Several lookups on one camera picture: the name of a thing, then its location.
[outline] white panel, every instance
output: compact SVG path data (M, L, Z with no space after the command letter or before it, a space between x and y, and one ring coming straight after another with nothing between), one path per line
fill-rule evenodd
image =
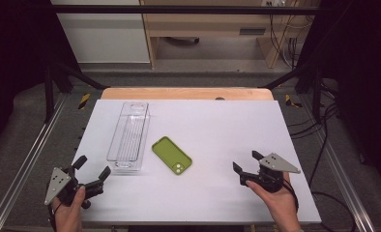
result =
M137 0L51 0L54 5L139 5ZM141 14L59 14L78 63L149 63Z
M112 225L273 221L264 202L239 184L232 162L255 172L259 164L251 151L257 150L265 156L277 153L302 169L277 101L147 102L151 120L141 171L112 173L104 193L91 198L91 208L83 211L84 221ZM95 181L106 167L123 103L97 101L74 158L88 159L76 173L81 183ZM152 152L152 144L162 136L169 136L192 158L180 176ZM290 178L300 202L299 220L320 222L304 173Z

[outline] white table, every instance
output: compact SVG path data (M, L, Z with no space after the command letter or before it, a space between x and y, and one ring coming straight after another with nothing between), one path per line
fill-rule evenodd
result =
M256 150L277 153L301 169L277 101L140 100L150 103L151 121L142 169L134 175L112 173L104 193L91 199L83 221L104 224L256 224L273 222L266 205L239 185L232 169L256 172ZM75 159L88 160L76 172L80 183L96 180L107 165L106 155L123 102L98 100ZM169 136L193 160L176 176L152 152ZM290 174L299 198L301 223L321 221L303 173Z

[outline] black curtain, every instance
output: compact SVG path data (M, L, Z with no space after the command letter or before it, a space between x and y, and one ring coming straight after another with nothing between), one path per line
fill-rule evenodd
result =
M329 20L315 20L302 63L316 48ZM337 102L343 119L366 163L375 165L381 174L381 0L355 0L325 50L318 67L322 77L338 82Z
M51 5L49 0L30 3ZM80 71L56 13L30 12L28 4L0 0L0 133L13 111L15 95L44 83L48 65L61 62ZM62 91L71 91L64 72L51 67L51 74L62 83Z

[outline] green phone case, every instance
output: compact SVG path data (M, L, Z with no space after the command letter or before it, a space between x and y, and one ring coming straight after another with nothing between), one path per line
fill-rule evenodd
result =
M191 166L191 158L166 136L152 145L152 151L154 151L176 175L181 175Z

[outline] transparent box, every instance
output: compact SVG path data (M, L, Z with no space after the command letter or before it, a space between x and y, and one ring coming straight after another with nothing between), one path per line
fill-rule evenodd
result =
M115 172L141 169L149 121L147 102L124 103L106 157Z

